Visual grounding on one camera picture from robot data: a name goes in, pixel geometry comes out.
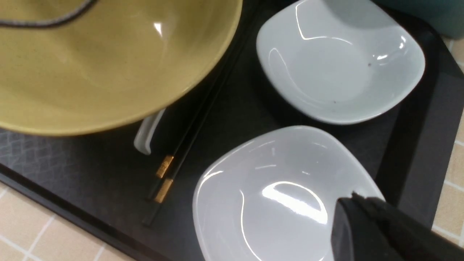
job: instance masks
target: black tray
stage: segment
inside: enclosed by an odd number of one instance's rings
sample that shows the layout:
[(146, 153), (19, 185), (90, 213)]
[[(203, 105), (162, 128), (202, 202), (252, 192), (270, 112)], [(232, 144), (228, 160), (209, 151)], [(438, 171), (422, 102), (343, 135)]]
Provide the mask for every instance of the black tray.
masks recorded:
[[(169, 107), (152, 155), (132, 146), (140, 123), (61, 138), (2, 130), (0, 181), (137, 260), (203, 260), (192, 219), (199, 176), (253, 137), (305, 124), (337, 137), (391, 204), (431, 227), (464, 106), (460, 68), (426, 23), (386, 9), (424, 51), (421, 82), (400, 105), (365, 123), (312, 121), (275, 93), (255, 51), (261, 25), (290, 3), (244, 1), (231, 47), (198, 87)], [(180, 130), (186, 129), (184, 136)], [(145, 197), (161, 160), (177, 141), (182, 141), (181, 156), (169, 167), (177, 178), (153, 224), (145, 227), (142, 220), (151, 211)]]

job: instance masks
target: yellow bowl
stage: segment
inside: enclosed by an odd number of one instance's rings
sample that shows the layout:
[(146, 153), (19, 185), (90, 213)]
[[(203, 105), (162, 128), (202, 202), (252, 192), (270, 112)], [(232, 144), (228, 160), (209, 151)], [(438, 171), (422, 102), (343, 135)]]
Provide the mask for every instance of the yellow bowl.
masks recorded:
[[(0, 19), (49, 19), (82, 2), (2, 0)], [(0, 28), (0, 127), (65, 136), (140, 120), (212, 70), (241, 8), (242, 0), (100, 0), (65, 27)]]

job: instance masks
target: beige tile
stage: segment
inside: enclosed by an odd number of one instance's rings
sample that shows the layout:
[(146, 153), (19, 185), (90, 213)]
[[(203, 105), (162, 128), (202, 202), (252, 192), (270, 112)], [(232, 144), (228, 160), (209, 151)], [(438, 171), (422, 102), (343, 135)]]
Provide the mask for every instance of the beige tile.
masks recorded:
[(103, 251), (98, 261), (134, 261), (134, 259), (110, 246), (106, 246), (106, 249)]
[(461, 123), (459, 123), (458, 133), (456, 139), (464, 143), (464, 113), (461, 115)]
[(446, 172), (446, 180), (464, 188), (464, 146), (454, 144)]
[(82, 229), (56, 218), (32, 254), (45, 261), (93, 261), (102, 244)]
[(454, 41), (451, 53), (458, 62), (464, 62), (464, 39)]
[(21, 261), (24, 254), (0, 241), (0, 261)]
[(464, 222), (464, 192), (447, 184), (443, 185), (435, 214), (434, 225), (460, 235)]
[(0, 234), (24, 249), (29, 249), (52, 215), (12, 189), (0, 198), (0, 209)]
[(450, 47), (450, 42), (451, 42), (451, 39), (449, 39), (449, 38), (448, 38), (448, 37), (446, 37), (446, 36), (442, 36), (441, 38), (442, 38), (442, 39), (443, 39), (443, 41), (445, 42), (445, 44), (446, 44), (446, 47), (448, 47), (448, 48), (449, 48), (449, 47)]
[(441, 237), (445, 238), (446, 240), (450, 241), (451, 243), (454, 243), (454, 244), (456, 244), (456, 245), (459, 245), (459, 239), (450, 237), (450, 236), (445, 235), (445, 234), (443, 234), (443, 233), (441, 233), (441, 232), (438, 232), (438, 231), (436, 231), (436, 230), (434, 230), (433, 232), (439, 234)]

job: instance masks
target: square white dish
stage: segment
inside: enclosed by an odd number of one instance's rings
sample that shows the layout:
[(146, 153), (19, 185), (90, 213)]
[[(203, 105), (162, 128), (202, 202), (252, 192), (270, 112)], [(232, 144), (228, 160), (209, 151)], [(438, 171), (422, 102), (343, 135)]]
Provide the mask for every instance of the square white dish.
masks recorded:
[(193, 221), (206, 261), (333, 261), (339, 197), (383, 196), (330, 134), (287, 127), (228, 152), (201, 176)]
[(257, 52), (287, 102), (330, 124), (393, 108), (425, 69), (414, 38), (369, 0), (298, 1), (262, 26)]

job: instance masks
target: tile floor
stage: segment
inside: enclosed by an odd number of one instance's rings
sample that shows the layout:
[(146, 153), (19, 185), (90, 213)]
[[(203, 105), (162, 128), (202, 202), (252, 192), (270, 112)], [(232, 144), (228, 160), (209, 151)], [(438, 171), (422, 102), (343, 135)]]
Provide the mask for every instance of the tile floor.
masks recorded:
[[(444, 39), (464, 70), (464, 40)], [(464, 246), (464, 118), (456, 136), (433, 230)], [(0, 183), (0, 261), (131, 261)]]

